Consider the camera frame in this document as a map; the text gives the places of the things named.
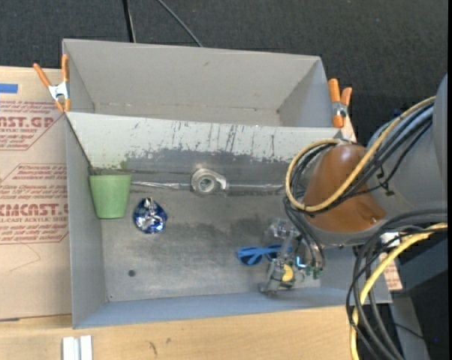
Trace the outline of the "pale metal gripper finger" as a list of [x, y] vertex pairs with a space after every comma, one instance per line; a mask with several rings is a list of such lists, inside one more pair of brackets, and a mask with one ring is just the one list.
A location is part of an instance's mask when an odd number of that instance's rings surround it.
[[285, 275], [284, 263], [281, 260], [273, 260], [267, 269], [266, 280], [260, 284], [261, 293], [276, 293]]
[[283, 280], [270, 280], [270, 295], [275, 295], [283, 290], [291, 290], [296, 286], [295, 280], [283, 281]]

